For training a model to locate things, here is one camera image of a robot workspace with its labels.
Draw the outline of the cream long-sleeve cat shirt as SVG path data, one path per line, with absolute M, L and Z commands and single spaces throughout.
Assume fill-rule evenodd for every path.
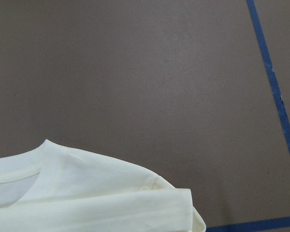
M 0 158 L 0 232 L 204 232 L 188 188 L 45 140 Z

